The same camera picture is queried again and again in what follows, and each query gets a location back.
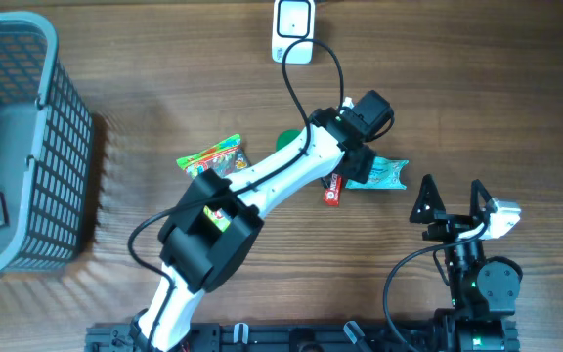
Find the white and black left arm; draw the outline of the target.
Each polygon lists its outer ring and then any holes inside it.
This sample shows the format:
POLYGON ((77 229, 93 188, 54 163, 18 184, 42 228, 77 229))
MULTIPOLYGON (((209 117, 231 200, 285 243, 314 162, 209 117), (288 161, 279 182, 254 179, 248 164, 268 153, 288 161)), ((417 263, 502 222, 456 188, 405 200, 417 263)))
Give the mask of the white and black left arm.
POLYGON ((151 306, 131 324, 142 351, 168 351, 189 333, 202 297, 243 263, 266 216, 305 185, 331 173, 365 182, 375 159, 368 142, 390 113, 315 110, 288 145, 242 171, 197 175, 178 204, 156 214, 162 262, 151 306))

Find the green lid plastic jar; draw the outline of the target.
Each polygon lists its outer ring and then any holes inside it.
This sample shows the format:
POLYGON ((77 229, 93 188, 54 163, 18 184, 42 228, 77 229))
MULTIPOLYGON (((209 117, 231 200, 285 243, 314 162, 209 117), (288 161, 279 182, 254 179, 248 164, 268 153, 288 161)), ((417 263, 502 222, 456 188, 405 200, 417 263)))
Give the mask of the green lid plastic jar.
POLYGON ((280 151, 293 142, 301 134, 300 130, 289 129, 280 133, 276 140, 276 151, 280 151))

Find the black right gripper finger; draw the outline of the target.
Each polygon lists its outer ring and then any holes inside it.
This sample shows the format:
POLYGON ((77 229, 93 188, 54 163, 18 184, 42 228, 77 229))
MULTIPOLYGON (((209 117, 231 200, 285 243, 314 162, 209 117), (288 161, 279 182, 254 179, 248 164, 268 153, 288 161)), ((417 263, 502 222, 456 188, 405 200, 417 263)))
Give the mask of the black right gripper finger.
POLYGON ((474 219, 481 219, 491 199, 492 196, 483 183, 479 179, 474 180, 471 183, 469 215, 474 219))
POLYGON ((447 217, 446 208, 440 197, 437 185, 431 174, 423 176, 418 197, 410 215, 410 222, 430 224, 443 221, 447 217))

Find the light blue tissue pack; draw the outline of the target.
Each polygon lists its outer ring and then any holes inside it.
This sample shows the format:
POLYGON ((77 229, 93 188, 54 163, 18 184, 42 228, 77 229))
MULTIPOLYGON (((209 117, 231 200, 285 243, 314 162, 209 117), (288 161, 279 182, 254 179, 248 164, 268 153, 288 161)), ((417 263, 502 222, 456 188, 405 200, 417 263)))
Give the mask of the light blue tissue pack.
POLYGON ((378 156, 373 163, 368 180, 360 183, 353 180, 346 182, 346 189, 350 190, 405 190, 407 186, 400 177, 407 160, 391 160, 378 156))

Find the small red candy bar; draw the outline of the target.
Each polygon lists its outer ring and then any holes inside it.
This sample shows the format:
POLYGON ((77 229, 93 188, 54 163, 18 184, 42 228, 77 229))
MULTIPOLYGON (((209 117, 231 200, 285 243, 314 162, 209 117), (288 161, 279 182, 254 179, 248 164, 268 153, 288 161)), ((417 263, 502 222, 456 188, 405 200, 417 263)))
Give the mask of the small red candy bar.
POLYGON ((337 207, 340 203, 340 193, 342 186, 342 177, 336 173, 332 173, 329 184, 325 188, 324 202, 328 206, 337 207))

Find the green Haribo candy bag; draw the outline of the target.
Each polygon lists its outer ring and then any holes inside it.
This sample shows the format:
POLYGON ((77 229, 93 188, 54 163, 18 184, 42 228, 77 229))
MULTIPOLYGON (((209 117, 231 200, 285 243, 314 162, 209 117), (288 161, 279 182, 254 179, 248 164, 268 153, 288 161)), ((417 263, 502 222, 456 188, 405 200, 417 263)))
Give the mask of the green Haribo candy bag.
POLYGON ((250 166, 250 161, 241 147, 240 134, 228 137, 197 154, 180 157, 176 163, 192 179, 208 169, 214 170, 220 177, 225 177, 250 166))

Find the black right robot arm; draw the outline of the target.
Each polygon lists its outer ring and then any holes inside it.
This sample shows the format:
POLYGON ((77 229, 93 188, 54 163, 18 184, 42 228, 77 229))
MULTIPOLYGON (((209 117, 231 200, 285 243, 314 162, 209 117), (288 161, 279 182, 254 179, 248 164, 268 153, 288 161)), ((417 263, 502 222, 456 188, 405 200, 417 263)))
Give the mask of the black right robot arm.
POLYGON ((426 224, 425 241, 444 248, 451 309, 438 309, 423 347, 427 351, 514 352, 521 348, 515 314, 523 271, 514 261, 488 257, 483 242, 505 236, 520 221, 521 208, 490 195, 481 181, 471 184, 469 213, 447 212, 433 177, 422 178, 410 221, 426 224))

